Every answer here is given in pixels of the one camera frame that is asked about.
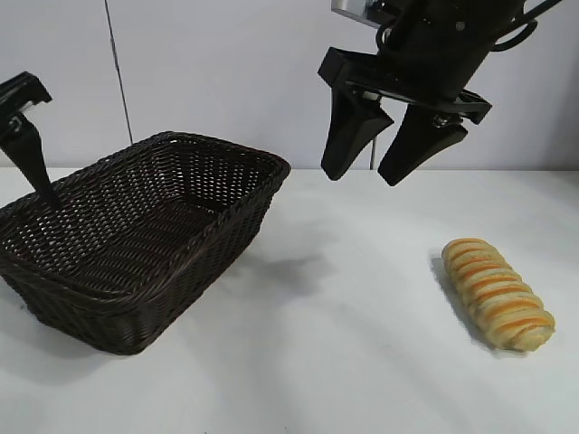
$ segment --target wicker basket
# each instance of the wicker basket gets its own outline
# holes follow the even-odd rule
[[[245,250],[290,172],[277,156],[163,133],[0,210],[0,274],[48,326],[137,354]]]

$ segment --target bread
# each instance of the bread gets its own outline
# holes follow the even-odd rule
[[[470,316],[492,345],[535,351],[555,332],[555,319],[543,302],[486,241],[451,241],[442,258]]]

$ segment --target cable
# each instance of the cable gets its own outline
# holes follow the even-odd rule
[[[530,33],[532,33],[535,30],[536,25],[533,26],[532,22],[535,21],[538,16],[549,11],[550,9],[552,9],[553,7],[555,7],[556,5],[561,3],[562,1],[563,0],[545,0],[543,3],[541,3],[540,5],[537,5],[536,7],[531,9],[526,14],[521,14],[520,16],[518,16],[515,20],[513,20],[511,23],[509,23],[505,27],[498,29],[495,32],[485,34],[485,35],[481,36],[480,38],[477,38],[477,39],[470,41],[470,42],[455,44],[455,45],[452,45],[450,47],[446,47],[446,48],[443,48],[443,49],[440,49],[437,51],[394,52],[388,48],[388,46],[384,43],[384,41],[382,41],[382,43],[379,44],[379,47],[381,47],[380,53],[390,57],[393,60],[414,60],[414,59],[424,59],[424,58],[428,58],[428,57],[438,57],[438,56],[453,54],[455,52],[461,52],[461,51],[466,51],[466,50],[472,50],[473,48],[478,48],[481,45],[495,42],[498,39],[500,39],[504,36],[507,36],[509,33],[514,32],[515,30],[517,30],[518,28],[520,28],[524,25],[530,25],[531,29],[527,28],[520,35],[513,38],[511,41],[504,42],[505,45],[502,45],[502,47],[501,47],[501,44],[498,45],[499,48],[506,48],[506,49],[512,48],[515,45],[518,45],[519,43],[523,42],[530,35]],[[382,32],[378,31],[378,34],[382,35],[381,37],[383,37],[384,32],[385,32],[385,29]]]
[[[384,48],[384,34],[386,30],[388,30],[394,23],[396,19],[389,21],[388,23],[384,23],[378,29],[378,33],[376,34],[376,45],[378,46],[378,50],[382,50]]]
[[[497,43],[492,48],[492,52],[505,52],[506,50],[510,50],[511,48],[516,47],[520,43],[524,42],[536,28],[539,26],[539,23],[536,20],[531,21],[517,36],[509,39],[506,42]]]

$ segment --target basket rim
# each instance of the basket rim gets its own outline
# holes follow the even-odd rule
[[[57,273],[43,269],[28,260],[18,258],[12,252],[1,246],[0,257],[5,257],[8,263],[18,269],[23,269],[24,272],[29,275],[32,274],[43,283],[53,283],[57,285],[58,287],[55,287],[55,285],[43,285],[43,290],[51,292],[52,295],[57,298],[66,299],[77,307],[85,310],[100,310],[102,307],[106,307],[108,313],[111,313],[112,310],[118,309],[132,310],[134,307],[129,306],[129,304],[140,304],[150,298],[154,298],[162,291],[162,288],[168,282],[177,276],[199,255],[203,254],[204,250],[206,250],[218,238],[216,235],[219,235],[221,230],[224,230],[227,226],[235,224],[239,219],[250,212],[252,210],[250,205],[258,203],[258,199],[260,199],[263,192],[272,190],[272,192],[275,193],[280,188],[285,178],[290,174],[290,164],[280,156],[276,156],[267,151],[238,145],[220,138],[186,132],[166,131],[141,140],[114,154],[105,156],[99,159],[96,163],[88,165],[52,183],[52,187],[55,192],[58,193],[84,177],[103,174],[111,165],[122,163],[131,158],[134,154],[146,151],[155,146],[165,145],[167,142],[179,138],[187,140],[211,140],[220,146],[228,147],[236,151],[242,150],[243,152],[251,153],[256,156],[269,158],[276,167],[268,174],[267,178],[250,193],[243,196],[239,201],[227,206],[222,211],[219,211],[215,221],[207,225],[202,232],[190,237],[187,243],[184,243],[183,246],[172,254],[171,260],[168,261],[164,267],[156,269],[156,273],[152,278],[140,282],[139,286],[131,294],[107,299],[84,295],[83,285],[80,285],[69,278],[64,278]],[[40,195],[38,193],[29,193],[0,209],[0,219],[9,218],[24,207],[35,205],[37,203],[42,203]],[[195,254],[191,255],[189,253],[191,251],[194,251]]]

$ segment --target white tabletop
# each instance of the white tabletop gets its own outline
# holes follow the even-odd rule
[[[53,170],[52,178],[67,170]],[[0,170],[0,204],[24,179]],[[441,273],[495,244],[557,319],[527,356],[479,341]],[[572,433],[579,402],[579,173],[294,171],[261,233],[143,354],[40,325],[0,286],[9,434]]]

